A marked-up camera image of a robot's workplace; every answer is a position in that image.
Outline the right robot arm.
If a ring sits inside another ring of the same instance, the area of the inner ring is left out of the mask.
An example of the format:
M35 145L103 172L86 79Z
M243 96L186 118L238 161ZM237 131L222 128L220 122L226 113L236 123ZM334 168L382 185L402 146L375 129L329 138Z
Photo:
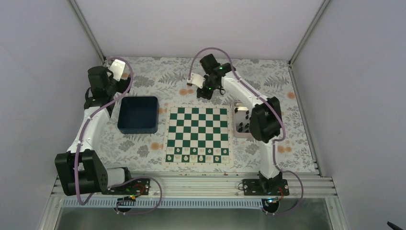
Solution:
M273 194L282 181L282 173L277 169L274 157L274 142L283 128L279 100L260 94L236 72L231 63L220 64L212 54L199 62L205 75L198 76L198 98L210 100L215 90L224 89L249 109L248 129L260 148L259 188L265 195Z

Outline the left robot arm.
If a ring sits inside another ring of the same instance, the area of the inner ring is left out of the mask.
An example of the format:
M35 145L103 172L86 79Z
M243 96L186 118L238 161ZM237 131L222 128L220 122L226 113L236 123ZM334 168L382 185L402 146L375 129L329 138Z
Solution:
M113 183L121 194L133 189L134 182L125 176L124 169L106 169L96 153L113 112L114 95L128 92L130 79L121 78L124 69L125 63L116 59L109 67L88 70L90 87L85 93L81 127L68 150L55 157L59 180L67 196L103 192Z

